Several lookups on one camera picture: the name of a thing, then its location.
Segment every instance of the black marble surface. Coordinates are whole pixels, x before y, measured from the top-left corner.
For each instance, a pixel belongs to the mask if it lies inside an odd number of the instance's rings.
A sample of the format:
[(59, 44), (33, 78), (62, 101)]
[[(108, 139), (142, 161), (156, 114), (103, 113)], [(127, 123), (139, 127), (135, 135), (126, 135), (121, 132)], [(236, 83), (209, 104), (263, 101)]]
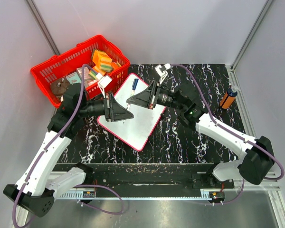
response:
[[(131, 65), (145, 82), (158, 79), (156, 65)], [(229, 87), (225, 65), (187, 64), (208, 101), (213, 114), (224, 123), (244, 132), (236, 102), (230, 109), (222, 110), (219, 103)], [(184, 69), (173, 67), (165, 83), (173, 91), (181, 86), (183, 91), (193, 88)], [(59, 158), (58, 163), (207, 163), (227, 162), (236, 159), (232, 151), (215, 140), (183, 127), (177, 112), (167, 108), (144, 149), (137, 152), (98, 125), (96, 118), (86, 119), (78, 133)]]

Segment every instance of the marker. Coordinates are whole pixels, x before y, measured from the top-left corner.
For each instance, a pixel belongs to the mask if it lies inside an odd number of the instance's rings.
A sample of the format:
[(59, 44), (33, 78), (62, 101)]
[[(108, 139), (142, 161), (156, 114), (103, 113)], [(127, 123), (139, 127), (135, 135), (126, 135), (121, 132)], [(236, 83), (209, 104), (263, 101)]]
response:
[[(137, 86), (137, 83), (138, 83), (138, 78), (134, 79), (134, 81), (133, 81), (132, 91), (131, 91), (131, 95), (130, 95), (130, 97), (134, 95), (134, 93), (135, 93), (135, 89), (136, 89), (136, 86)], [(130, 104), (130, 103), (128, 103), (127, 108), (126, 108), (126, 109), (127, 109), (127, 111), (129, 111), (129, 110), (130, 110), (130, 106), (131, 106), (131, 104)]]

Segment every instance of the battery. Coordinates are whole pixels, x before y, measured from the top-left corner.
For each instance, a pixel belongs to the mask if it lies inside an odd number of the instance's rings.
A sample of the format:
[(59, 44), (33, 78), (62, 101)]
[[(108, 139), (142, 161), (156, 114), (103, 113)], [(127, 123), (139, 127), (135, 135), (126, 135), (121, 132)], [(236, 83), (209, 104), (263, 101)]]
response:
[(238, 92), (234, 88), (229, 88), (219, 103), (219, 106), (223, 109), (228, 109), (232, 102), (236, 99), (237, 95)]

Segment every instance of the red plastic basket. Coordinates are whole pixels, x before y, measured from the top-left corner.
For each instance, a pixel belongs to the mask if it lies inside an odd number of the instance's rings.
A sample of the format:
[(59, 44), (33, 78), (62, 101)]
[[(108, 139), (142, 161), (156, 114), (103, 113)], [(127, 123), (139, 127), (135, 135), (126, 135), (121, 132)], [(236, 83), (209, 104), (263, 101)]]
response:
[[(109, 74), (112, 82), (105, 88), (106, 92), (116, 92), (128, 77), (130, 61), (122, 54), (122, 52), (111, 42), (107, 41), (103, 36), (97, 35), (85, 42), (79, 43), (75, 48), (69, 50), (60, 56), (53, 56), (49, 60), (40, 63), (31, 69), (36, 83), (42, 93), (49, 98), (55, 108), (59, 108), (60, 99), (58, 99), (51, 91), (50, 85), (53, 81), (67, 76), (76, 71), (84, 63), (91, 67), (94, 63), (91, 60), (93, 50), (98, 49), (105, 51), (114, 62), (118, 61), (122, 66)], [(93, 98), (100, 94), (97, 83), (86, 88), (88, 97)]]

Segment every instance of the whiteboard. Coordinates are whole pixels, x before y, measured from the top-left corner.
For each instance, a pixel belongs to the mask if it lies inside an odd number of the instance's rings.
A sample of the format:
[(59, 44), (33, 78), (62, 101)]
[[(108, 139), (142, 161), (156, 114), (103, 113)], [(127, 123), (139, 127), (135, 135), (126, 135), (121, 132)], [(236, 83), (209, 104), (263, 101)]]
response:
[[(124, 108), (128, 105), (127, 99), (130, 97), (133, 81), (136, 78), (138, 78), (139, 81), (134, 95), (148, 87), (148, 84), (142, 81), (136, 74), (130, 74), (114, 96), (116, 101)], [(105, 116), (102, 115), (97, 121), (99, 125), (117, 138), (121, 139), (135, 150), (141, 151), (164, 110), (165, 107), (159, 104), (152, 110), (132, 104), (129, 111), (133, 113), (133, 119), (125, 120), (124, 123), (123, 121), (107, 122)]]

